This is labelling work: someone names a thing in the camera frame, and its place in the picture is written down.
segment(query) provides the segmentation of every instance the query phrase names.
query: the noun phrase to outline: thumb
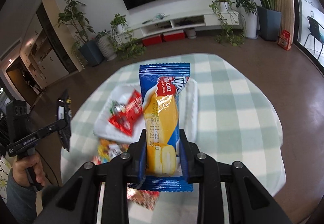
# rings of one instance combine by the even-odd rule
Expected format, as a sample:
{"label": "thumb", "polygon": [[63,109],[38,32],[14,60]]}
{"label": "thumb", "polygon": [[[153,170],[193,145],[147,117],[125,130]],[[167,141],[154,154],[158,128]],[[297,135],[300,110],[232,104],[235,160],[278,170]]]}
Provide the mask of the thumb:
{"label": "thumb", "polygon": [[38,162],[36,155],[31,155],[16,161],[15,168],[18,172],[24,171],[26,168],[33,167]]}

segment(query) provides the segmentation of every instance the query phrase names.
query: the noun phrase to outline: checkered tablecloth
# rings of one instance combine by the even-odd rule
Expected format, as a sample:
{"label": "checkered tablecloth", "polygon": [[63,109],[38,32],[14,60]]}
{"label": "checkered tablecloth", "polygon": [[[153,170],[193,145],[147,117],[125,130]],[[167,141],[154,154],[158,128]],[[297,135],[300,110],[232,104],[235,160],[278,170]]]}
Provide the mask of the checkered tablecloth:
{"label": "checkered tablecloth", "polygon": [[[93,124],[114,87],[139,82],[140,64],[166,62],[191,64],[191,77],[199,89],[196,141],[199,150],[219,162],[242,161],[275,195],[286,182],[279,118],[260,89],[225,60],[211,54],[135,63],[108,78],[73,117],[70,152],[61,152],[63,183],[96,155],[98,138],[93,135]],[[193,193],[161,193],[153,212],[140,206],[131,208],[130,223],[196,223],[197,198],[197,186]]]}

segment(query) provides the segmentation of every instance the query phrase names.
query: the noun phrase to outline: brown floor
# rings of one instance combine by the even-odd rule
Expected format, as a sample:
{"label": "brown floor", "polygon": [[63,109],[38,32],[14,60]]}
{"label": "brown floor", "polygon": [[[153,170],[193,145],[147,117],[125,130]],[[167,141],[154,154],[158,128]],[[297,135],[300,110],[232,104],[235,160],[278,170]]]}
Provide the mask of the brown floor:
{"label": "brown floor", "polygon": [[[208,32],[197,39],[150,46],[135,60],[104,61],[87,67],[52,86],[35,105],[32,117],[39,125],[55,119],[55,99],[64,89],[72,99],[72,113],[120,67],[147,59],[188,53],[217,54],[248,77],[275,107],[283,128],[282,158],[287,182],[275,196],[293,223],[305,219],[324,194],[324,79],[311,61],[293,46],[285,51],[274,42],[246,40],[242,47],[217,44]],[[44,139],[38,149],[60,175],[60,146],[56,136]],[[52,173],[45,165],[52,181]]]}

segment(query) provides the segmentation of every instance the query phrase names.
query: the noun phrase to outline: metal screw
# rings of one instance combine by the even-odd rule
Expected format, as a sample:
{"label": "metal screw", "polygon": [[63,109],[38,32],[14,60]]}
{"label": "metal screw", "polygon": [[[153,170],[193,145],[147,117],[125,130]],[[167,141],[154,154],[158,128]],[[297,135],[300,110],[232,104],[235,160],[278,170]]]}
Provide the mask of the metal screw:
{"label": "metal screw", "polygon": [[233,163],[233,165],[234,165],[236,168],[242,168],[242,167],[243,167],[243,163],[240,162],[240,161],[235,161],[235,162]]}
{"label": "metal screw", "polygon": [[207,155],[205,153],[198,153],[197,154],[198,159],[205,159],[206,157],[207,157]]}
{"label": "metal screw", "polygon": [[120,158],[121,158],[121,159],[128,159],[128,158],[130,158],[130,157],[131,157],[130,153],[127,153],[127,152],[124,152],[124,153],[122,153],[122,154],[120,155]]}
{"label": "metal screw", "polygon": [[83,165],[83,167],[84,167],[85,169],[90,169],[90,168],[93,167],[93,163],[92,163],[92,162],[86,162],[86,163]]}

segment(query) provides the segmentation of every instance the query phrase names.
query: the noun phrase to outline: egg cake package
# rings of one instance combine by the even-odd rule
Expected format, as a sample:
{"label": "egg cake package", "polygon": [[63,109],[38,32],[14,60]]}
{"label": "egg cake package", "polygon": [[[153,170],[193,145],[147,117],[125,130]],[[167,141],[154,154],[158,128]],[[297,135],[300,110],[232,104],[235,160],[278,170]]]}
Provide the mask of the egg cake package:
{"label": "egg cake package", "polygon": [[192,185],[182,181],[179,157],[179,93],[190,77],[190,64],[141,65],[139,77],[146,127],[146,175],[150,176],[142,189],[191,191]]}

